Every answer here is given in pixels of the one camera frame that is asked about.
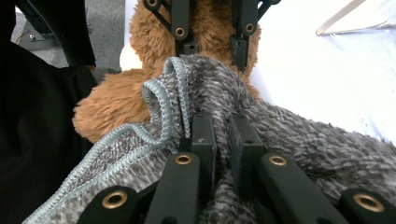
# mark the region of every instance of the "gray fleece blanket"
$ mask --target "gray fleece blanket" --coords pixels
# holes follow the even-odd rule
[[[396,204],[392,143],[256,101],[238,75],[218,61],[169,58],[163,74],[147,81],[142,91],[150,122],[124,124],[108,133],[25,223],[76,223],[101,190],[146,188],[161,177],[180,138],[190,137],[191,115],[200,110],[211,115],[218,146],[215,195],[202,210],[201,223],[255,223],[252,202],[233,194],[228,124],[234,112],[246,115],[264,144],[293,158],[323,192],[338,198],[345,189],[364,187]]]

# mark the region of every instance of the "white surface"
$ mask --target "white surface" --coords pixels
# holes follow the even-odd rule
[[[126,1],[125,15],[132,16],[135,2]],[[323,22],[348,2],[282,0],[271,7],[260,20],[259,61],[251,83],[273,105],[308,119],[330,122],[347,131],[384,137],[395,143],[395,73],[390,75],[385,71],[379,75],[378,66],[382,64],[369,66],[368,70],[356,64],[346,67],[348,63],[334,61],[340,52],[332,50],[339,46],[315,34]],[[130,35],[125,30],[127,45]]]

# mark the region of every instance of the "light blue blanket trim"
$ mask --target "light blue blanket trim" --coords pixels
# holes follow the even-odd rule
[[[178,57],[171,57],[165,62],[163,71],[165,73],[176,72],[177,90],[184,125],[184,135],[186,138],[191,136],[190,130],[190,104],[187,85],[187,68],[183,60]]]
[[[169,100],[169,95],[166,89],[162,86],[161,82],[157,79],[152,79],[143,85],[143,94],[145,99],[148,99],[150,94],[154,94],[160,104],[160,109],[162,111],[162,132],[160,139],[156,139],[149,133],[143,126],[139,124],[123,124],[120,127],[114,129],[110,133],[106,134],[101,140],[99,140],[92,149],[87,153],[83,161],[70,173],[66,180],[62,183],[60,188],[39,208],[37,208],[32,215],[26,218],[23,223],[40,223],[49,214],[53,214],[63,201],[68,199],[70,195],[76,195],[85,188],[90,187],[94,184],[95,179],[100,177],[107,178],[107,174],[114,174],[121,170],[128,164],[136,162],[137,160],[149,155],[155,149],[163,147],[163,144],[170,141],[172,135],[172,108]],[[149,108],[154,108],[151,101],[148,101]],[[118,162],[107,168],[104,172],[99,174],[97,177],[91,179],[85,184],[79,186],[78,188],[72,190],[66,194],[67,189],[76,182],[79,176],[85,174],[85,172],[90,168],[91,164],[95,159],[104,151],[106,148],[117,140],[121,135],[126,133],[135,132],[139,137],[148,143],[147,146],[139,147],[136,150],[131,151],[127,155],[121,158]]]

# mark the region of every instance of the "teddy bear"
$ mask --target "teddy bear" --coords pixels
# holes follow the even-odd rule
[[[198,54],[230,66],[246,83],[248,90],[260,99],[258,91],[249,84],[249,75],[257,62],[260,27],[250,37],[247,67],[240,72],[232,65],[230,51],[230,36],[235,34],[232,0],[191,0],[191,4],[189,26]],[[75,108],[73,123],[76,131],[93,143],[121,124],[149,120],[149,109],[141,92],[142,84],[158,77],[165,60],[176,56],[175,39],[146,9],[144,0],[139,0],[134,10],[130,23],[130,45],[142,68],[106,75],[105,80]],[[170,13],[164,7],[160,7],[159,12],[170,20]]]

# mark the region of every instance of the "plush fur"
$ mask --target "plush fur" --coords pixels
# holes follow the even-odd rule
[[[160,12],[169,20],[163,7]],[[232,25],[232,1],[192,1],[190,27],[198,44],[199,54],[220,60],[232,66],[230,35],[235,33]],[[105,81],[92,90],[75,108],[73,118],[76,131],[92,142],[98,141],[110,130],[127,122],[148,120],[149,110],[142,98],[143,82],[162,73],[163,64],[175,56],[175,40],[157,18],[139,0],[130,25],[132,48],[142,61],[142,69],[124,71],[106,76]],[[248,64],[244,73],[238,75],[247,83],[248,90],[258,97],[258,92],[249,85],[249,75],[257,62],[260,27],[250,38]]]

